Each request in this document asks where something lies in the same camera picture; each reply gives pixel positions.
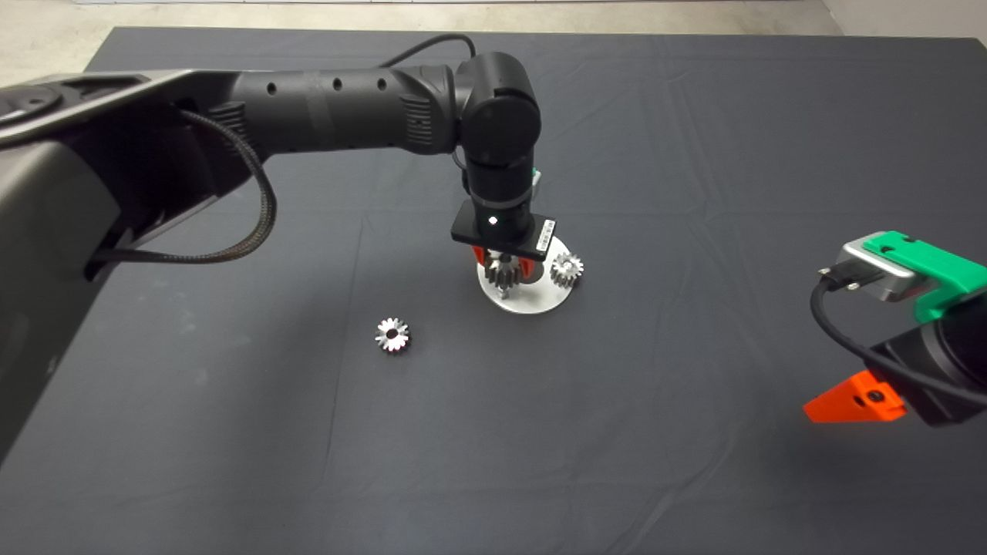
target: black cable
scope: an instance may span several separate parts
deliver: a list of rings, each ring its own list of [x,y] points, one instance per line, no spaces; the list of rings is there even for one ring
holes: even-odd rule
[[[466,46],[470,48],[471,58],[477,55],[477,47],[475,44],[473,44],[472,39],[470,39],[466,35],[463,35],[462,33],[445,33],[442,35],[436,35],[435,37],[432,37],[431,39],[428,40],[423,40],[422,42],[419,42],[418,44],[412,46],[411,48],[408,48],[404,52],[401,52],[400,54],[394,56],[393,58],[378,65],[377,67],[391,67],[396,63],[405,61],[406,59],[414,56],[415,54],[421,52],[422,50],[430,46],[435,46],[440,42],[449,42],[451,40],[461,40],[462,42],[465,42]]]
[[[212,119],[186,110],[181,110],[180,115],[182,119],[189,123],[217,132],[225,137],[233,144],[233,147],[243,158],[247,169],[250,170],[250,173],[261,187],[261,216],[258,219],[257,225],[247,237],[244,237],[236,245],[205,255],[174,255],[154,251],[103,249],[96,252],[96,255],[93,257],[94,260],[100,262],[216,264],[237,260],[253,253],[261,246],[267,236],[270,235],[270,231],[274,227],[275,217],[277,216],[277,198],[274,195],[274,187],[271,186],[270,180],[267,178],[267,173],[264,171],[261,158],[257,155],[254,148],[235,131]]]
[[[812,318],[815,319],[816,324],[822,328],[822,331],[825,332],[827,336],[839,344],[840,347],[846,349],[850,353],[853,353],[862,359],[865,364],[872,366],[874,369],[888,374],[893,374],[901,379],[905,379],[925,387],[926,389],[931,389],[944,395],[948,395],[954,399],[965,401],[976,407],[987,408],[987,395],[976,393],[962,387],[956,387],[942,380],[938,380],[909,369],[902,364],[899,364],[896,360],[892,360],[891,358],[885,357],[873,349],[860,345],[837,330],[836,326],[829,321],[829,318],[826,316],[826,312],[822,306],[822,297],[824,294],[832,290],[832,283],[833,281],[826,277],[819,282],[819,284],[812,290],[812,296],[809,299],[809,309],[812,311]]]

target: cable connector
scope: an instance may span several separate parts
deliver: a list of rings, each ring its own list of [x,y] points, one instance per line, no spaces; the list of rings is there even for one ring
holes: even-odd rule
[[[884,271],[859,259],[848,259],[829,268],[819,271],[821,283],[826,283],[826,290],[837,291],[857,289],[873,283],[884,277]]]

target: gear teeth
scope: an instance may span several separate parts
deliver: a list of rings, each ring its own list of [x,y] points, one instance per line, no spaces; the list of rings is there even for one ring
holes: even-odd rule
[[[582,260],[578,256],[573,253],[562,253],[552,261],[549,274],[555,285],[569,288],[579,280],[584,269]]]
[[[386,318],[377,325],[374,341],[384,353],[398,355],[403,353],[412,342],[412,333],[400,318]]]
[[[484,276],[501,289],[514,287],[521,283],[521,263],[510,255],[490,256],[484,264]]]

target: green gripper part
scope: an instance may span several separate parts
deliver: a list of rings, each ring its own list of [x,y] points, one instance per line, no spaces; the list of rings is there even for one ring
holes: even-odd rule
[[[964,297],[987,287],[987,268],[898,231],[865,241],[864,248],[939,283],[915,301],[915,319],[923,324],[942,318]]]

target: metal gear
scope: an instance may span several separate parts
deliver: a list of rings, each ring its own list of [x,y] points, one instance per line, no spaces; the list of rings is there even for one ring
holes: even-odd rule
[[[572,287],[577,279],[582,276],[584,266],[582,260],[573,253],[562,253],[552,261],[549,274],[552,281],[559,287]]]
[[[499,289],[508,289],[521,282],[521,263],[517,257],[491,252],[484,263],[484,276]]]
[[[377,325],[377,335],[374,337],[377,347],[388,355],[397,355],[408,348],[412,340],[408,324],[399,318],[387,318]]]

